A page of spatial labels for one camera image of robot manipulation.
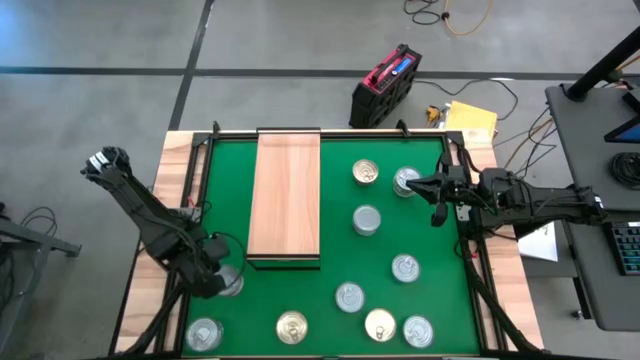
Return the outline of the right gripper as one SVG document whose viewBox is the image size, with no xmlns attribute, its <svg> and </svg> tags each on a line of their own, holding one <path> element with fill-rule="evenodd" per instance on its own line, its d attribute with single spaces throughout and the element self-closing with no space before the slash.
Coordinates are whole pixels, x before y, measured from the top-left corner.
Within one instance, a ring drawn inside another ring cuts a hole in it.
<svg viewBox="0 0 640 360">
<path fill-rule="evenodd" d="M 465 170 L 462 167 L 450 166 L 450 156 L 441 155 L 436 162 L 436 170 L 431 176 L 407 181 L 407 186 L 414 193 L 434 206 L 434 212 L 431 215 L 431 225 L 433 227 L 442 226 L 448 217 L 447 205 L 441 199 L 441 188 L 439 187 L 447 178 L 449 179 L 447 198 L 450 202 L 481 206 L 481 199 L 468 181 Z"/>
</svg>

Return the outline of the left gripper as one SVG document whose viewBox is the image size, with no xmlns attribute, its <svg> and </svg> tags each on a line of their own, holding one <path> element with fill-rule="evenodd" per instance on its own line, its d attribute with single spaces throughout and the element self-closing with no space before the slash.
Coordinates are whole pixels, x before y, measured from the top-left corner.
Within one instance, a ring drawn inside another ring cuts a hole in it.
<svg viewBox="0 0 640 360">
<path fill-rule="evenodd" d="M 183 279 L 195 297 L 212 298 L 228 285 L 219 274 L 221 260 L 230 255 L 228 236 L 214 233 L 204 240 L 189 240 L 183 263 Z"/>
</svg>

